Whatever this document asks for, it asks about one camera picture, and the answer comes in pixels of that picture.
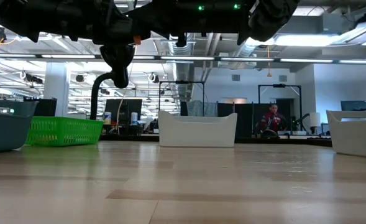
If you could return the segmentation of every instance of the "white column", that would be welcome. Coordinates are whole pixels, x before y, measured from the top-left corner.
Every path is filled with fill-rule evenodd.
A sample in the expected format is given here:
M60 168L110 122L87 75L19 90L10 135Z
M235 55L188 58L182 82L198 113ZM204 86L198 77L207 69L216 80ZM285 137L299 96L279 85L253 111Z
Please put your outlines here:
M46 64L45 99L56 98L57 108L55 116L67 116L68 93L70 89L70 71L66 63L49 62Z

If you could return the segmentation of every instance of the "green plastic basket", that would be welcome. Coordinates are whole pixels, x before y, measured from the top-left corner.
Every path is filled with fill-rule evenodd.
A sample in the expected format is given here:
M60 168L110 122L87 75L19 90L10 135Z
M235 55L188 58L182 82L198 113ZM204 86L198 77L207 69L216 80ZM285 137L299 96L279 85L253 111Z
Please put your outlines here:
M25 143L35 146L96 144L102 128L102 121L34 116Z

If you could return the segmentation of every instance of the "white bin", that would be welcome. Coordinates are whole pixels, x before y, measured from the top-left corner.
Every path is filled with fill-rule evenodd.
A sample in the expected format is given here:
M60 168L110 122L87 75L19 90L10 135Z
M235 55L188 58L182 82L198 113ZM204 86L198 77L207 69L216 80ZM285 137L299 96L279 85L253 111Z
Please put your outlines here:
M165 147L234 147L236 113L225 118L172 116L159 112L160 145Z
M366 120L342 121L342 118L366 118L366 111L326 111L333 150L366 157Z

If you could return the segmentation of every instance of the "gray bin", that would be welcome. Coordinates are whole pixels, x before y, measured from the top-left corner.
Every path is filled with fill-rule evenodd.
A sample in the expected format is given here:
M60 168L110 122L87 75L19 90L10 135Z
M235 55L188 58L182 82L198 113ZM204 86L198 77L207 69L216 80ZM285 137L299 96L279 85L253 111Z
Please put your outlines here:
M12 108L13 115L0 114L0 152L22 147L37 105L35 102L0 101L0 108Z

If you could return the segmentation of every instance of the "wooden floor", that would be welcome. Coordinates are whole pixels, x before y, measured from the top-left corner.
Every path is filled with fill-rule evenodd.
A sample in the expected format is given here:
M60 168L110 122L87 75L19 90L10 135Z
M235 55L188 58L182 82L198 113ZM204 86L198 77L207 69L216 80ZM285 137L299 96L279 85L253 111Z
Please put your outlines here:
M0 153L0 223L362 224L366 158L150 142Z

